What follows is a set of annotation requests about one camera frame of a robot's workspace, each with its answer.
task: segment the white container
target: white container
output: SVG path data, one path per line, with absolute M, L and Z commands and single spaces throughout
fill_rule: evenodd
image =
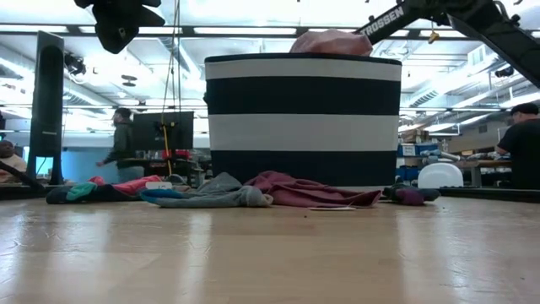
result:
M 418 187 L 424 189 L 463 187 L 463 174 L 453 164 L 431 164 L 420 171 Z

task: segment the person sitting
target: person sitting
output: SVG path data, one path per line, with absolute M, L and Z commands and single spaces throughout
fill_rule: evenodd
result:
M 15 146 L 9 140 L 0 141 L 0 161 L 17 171 L 26 171 L 26 162 L 15 154 Z M 18 182 L 15 176 L 5 170 L 0 170 L 0 183 Z
M 514 125 L 495 147 L 500 155 L 510 153 L 512 159 L 512 184 L 520 189 L 540 189 L 536 174 L 540 170 L 540 119 L 538 106 L 520 104 L 510 114 Z

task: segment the maroon cloth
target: maroon cloth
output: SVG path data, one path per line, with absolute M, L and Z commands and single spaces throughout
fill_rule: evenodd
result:
M 296 179 L 283 173 L 266 171 L 246 182 L 273 197 L 273 203 L 292 207 L 370 207 L 381 196 L 381 191 L 357 193 L 340 190 L 318 182 Z
M 312 52 L 369 56 L 373 51 L 370 39 L 364 35 L 340 30 L 307 31 L 294 42 L 290 52 Z

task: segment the computer monitor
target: computer monitor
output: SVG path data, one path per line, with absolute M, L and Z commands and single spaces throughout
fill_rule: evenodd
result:
M 165 150 L 161 128 L 161 113 L 133 116 L 133 148 L 135 150 Z M 163 114 L 169 149 L 193 149 L 193 112 Z

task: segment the red object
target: red object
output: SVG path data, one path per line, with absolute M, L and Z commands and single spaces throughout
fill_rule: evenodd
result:
M 161 157 L 162 157 L 163 159 L 169 158 L 170 155 L 172 155 L 171 150 L 169 150 L 169 153 L 167 153 L 166 150 L 163 150 L 163 151 L 161 152 Z M 180 149 L 175 150 L 175 155 L 176 155 L 176 156 L 180 156 L 181 158 L 185 158 L 186 160 L 189 160 L 189 159 L 191 159 L 191 157 L 192 157 L 192 154 L 189 153 L 188 150 L 180 150 Z
M 94 176 L 89 179 L 89 182 L 94 182 L 98 186 L 105 185 L 105 180 L 101 176 Z M 116 190 L 130 196 L 135 196 L 138 194 L 138 191 L 146 187 L 146 182 L 161 182 L 161 177 L 159 176 L 145 176 L 139 178 L 135 181 L 124 182 L 121 184 L 112 185 Z
M 381 191 L 357 193 L 318 182 L 296 179 L 283 173 L 266 171 L 246 182 L 273 197 L 273 203 L 292 207 L 370 207 L 377 203 Z
M 371 51 L 373 51 L 373 46 L 368 37 L 345 33 L 341 30 L 308 31 L 298 37 L 290 49 L 292 53 L 312 52 L 360 56 L 369 56 Z

